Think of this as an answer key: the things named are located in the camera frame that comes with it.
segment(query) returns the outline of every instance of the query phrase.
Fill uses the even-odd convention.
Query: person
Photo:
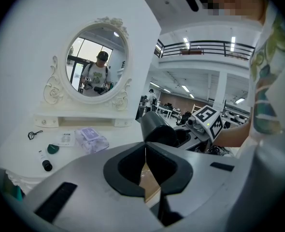
[[[147,103],[146,103],[146,113],[148,113],[149,111],[151,111],[151,107],[152,107],[152,101],[153,99],[156,99],[156,95],[153,91],[153,89],[150,89],[149,90],[149,95],[148,95],[148,98],[146,99],[147,100]]]
[[[257,145],[266,135],[285,129],[285,20],[270,0],[212,0],[231,15],[258,21],[262,33],[250,65],[248,122],[223,129],[214,145],[240,147]]]
[[[108,53],[105,51],[100,51],[97,55],[97,61],[92,64],[88,64],[83,73],[81,74],[81,82],[85,85],[83,90],[83,95],[86,96],[98,96],[98,92],[94,91],[94,87],[101,87],[103,84],[110,87],[110,75],[107,67],[105,66],[108,60]]]

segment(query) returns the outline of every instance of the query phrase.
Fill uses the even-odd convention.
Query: green bottle cap
[[[48,145],[47,151],[49,154],[55,154],[59,151],[59,146],[56,145]]]

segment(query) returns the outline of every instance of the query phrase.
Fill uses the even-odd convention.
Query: white t-shirt
[[[154,98],[157,98],[157,96],[155,95],[155,93],[150,93],[149,95],[148,95],[148,102],[146,103],[146,106],[147,107],[151,107],[151,102],[152,102],[152,100],[154,99]]]
[[[91,84],[92,87],[100,87],[105,83],[105,79],[106,79],[106,67],[98,67],[95,63],[92,65],[89,73],[88,73],[88,69],[89,69],[90,64],[88,64],[83,73],[81,74],[81,76],[83,77],[89,77],[91,79]],[[106,79],[107,82],[109,82],[109,70],[108,70],[108,76]],[[83,95],[87,95],[87,96],[98,96],[99,93],[95,92],[92,88],[89,88],[88,90],[84,89],[83,90]]]
[[[270,1],[250,60],[247,102],[253,108],[251,128],[237,157],[266,135],[285,129],[285,20]]]

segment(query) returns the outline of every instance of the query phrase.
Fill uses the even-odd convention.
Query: small bottle
[[[44,169],[49,172],[52,170],[52,165],[50,163],[50,161],[48,160],[47,156],[46,156],[46,153],[43,151],[43,150],[40,150],[38,152],[38,156],[39,156],[39,159],[42,163],[42,166],[44,167]]]

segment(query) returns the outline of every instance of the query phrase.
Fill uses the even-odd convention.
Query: ceiling
[[[183,42],[183,38],[189,41],[231,41],[232,36],[235,37],[236,43],[255,46],[260,31],[228,25],[205,25],[165,33],[160,35],[159,39],[164,45],[169,45]]]
[[[199,69],[174,69],[172,71],[152,72],[152,82],[165,88],[172,94],[192,94],[195,99],[207,100],[208,76],[211,76],[209,99],[214,100],[218,85],[219,72]],[[185,85],[190,93],[187,93],[181,85]],[[225,98],[227,101],[236,101],[237,98],[246,97],[249,88],[249,79],[228,74]]]
[[[145,0],[157,18],[162,31],[165,34],[171,31],[203,25],[229,25],[248,28],[255,31],[261,30],[261,25],[240,16],[214,15],[212,11],[201,8],[198,2],[199,11],[193,12],[186,0]]]
[[[124,42],[121,37],[116,37],[114,31],[108,28],[97,28],[83,32],[79,37],[84,38],[90,36],[93,39],[99,38],[100,41],[106,41],[109,45],[117,46],[117,48],[124,48]]]
[[[159,39],[164,45],[189,41],[218,40],[231,41],[236,37],[237,43],[255,46],[260,36],[262,26],[258,22],[242,19],[240,16],[225,15],[219,11],[190,9],[186,0],[145,0],[157,18],[162,31]],[[169,71],[150,70],[153,82],[172,92],[172,94],[189,97],[181,85],[186,85],[195,99],[215,99],[219,72],[201,69],[171,69]],[[228,74],[226,94],[227,101],[236,101],[246,97],[249,79]]]

